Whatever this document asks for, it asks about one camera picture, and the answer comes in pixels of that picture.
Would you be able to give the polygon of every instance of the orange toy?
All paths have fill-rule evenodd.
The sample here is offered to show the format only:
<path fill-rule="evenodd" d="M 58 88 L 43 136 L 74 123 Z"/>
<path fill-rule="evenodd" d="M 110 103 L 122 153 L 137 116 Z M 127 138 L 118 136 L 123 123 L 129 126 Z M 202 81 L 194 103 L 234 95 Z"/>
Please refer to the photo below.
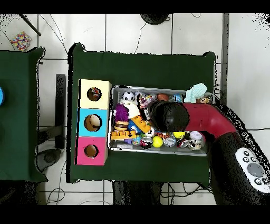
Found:
<path fill-rule="evenodd" d="M 137 116 L 131 119 L 144 133 L 147 133 L 151 126 L 146 124 L 146 121 L 144 121 L 141 116 Z"/>
<path fill-rule="evenodd" d="M 136 138 L 136 132 L 134 130 L 129 131 L 125 130 L 119 132 L 112 132 L 111 133 L 111 140 L 120 140 L 120 139 L 129 139 L 129 138 Z"/>

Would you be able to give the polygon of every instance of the white controller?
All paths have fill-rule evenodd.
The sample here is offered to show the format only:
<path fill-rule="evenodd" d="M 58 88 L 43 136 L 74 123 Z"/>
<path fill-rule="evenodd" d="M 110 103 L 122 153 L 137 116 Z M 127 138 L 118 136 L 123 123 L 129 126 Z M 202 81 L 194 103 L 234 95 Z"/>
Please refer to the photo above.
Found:
<path fill-rule="evenodd" d="M 235 156 L 251 186 L 263 193 L 270 193 L 270 180 L 252 151 L 247 148 L 239 148 Z"/>

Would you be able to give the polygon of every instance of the black pole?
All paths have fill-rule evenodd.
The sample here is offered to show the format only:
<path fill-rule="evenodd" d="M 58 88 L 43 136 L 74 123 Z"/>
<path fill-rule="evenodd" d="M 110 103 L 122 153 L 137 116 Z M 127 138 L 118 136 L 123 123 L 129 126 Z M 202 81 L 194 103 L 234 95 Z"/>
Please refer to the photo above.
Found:
<path fill-rule="evenodd" d="M 41 33 L 33 26 L 33 24 L 24 16 L 24 14 L 19 14 L 21 18 L 35 31 L 39 36 L 41 36 Z"/>

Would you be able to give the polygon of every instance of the purple plush toy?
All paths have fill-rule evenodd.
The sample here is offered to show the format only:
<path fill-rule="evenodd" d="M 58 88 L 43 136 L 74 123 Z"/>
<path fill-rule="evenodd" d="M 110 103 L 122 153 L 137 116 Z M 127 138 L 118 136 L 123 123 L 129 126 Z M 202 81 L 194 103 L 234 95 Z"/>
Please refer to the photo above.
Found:
<path fill-rule="evenodd" d="M 128 109 L 122 104 L 116 105 L 113 114 L 115 115 L 115 122 L 128 122 L 129 121 Z"/>

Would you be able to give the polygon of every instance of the round hole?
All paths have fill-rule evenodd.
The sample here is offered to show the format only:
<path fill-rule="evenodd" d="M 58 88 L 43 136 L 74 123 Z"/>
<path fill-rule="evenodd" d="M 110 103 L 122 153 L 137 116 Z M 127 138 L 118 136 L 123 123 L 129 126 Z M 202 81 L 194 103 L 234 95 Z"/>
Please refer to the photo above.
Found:
<path fill-rule="evenodd" d="M 101 91 L 100 91 L 100 89 L 97 88 L 97 87 L 91 87 L 87 91 L 87 97 L 91 101 L 98 101 L 101 98 Z"/>
<path fill-rule="evenodd" d="M 87 157 L 94 158 L 99 153 L 99 150 L 95 145 L 88 145 L 85 147 L 84 153 Z"/>
<path fill-rule="evenodd" d="M 97 132 L 101 126 L 102 120 L 96 114 L 88 115 L 84 120 L 84 127 L 90 132 Z"/>

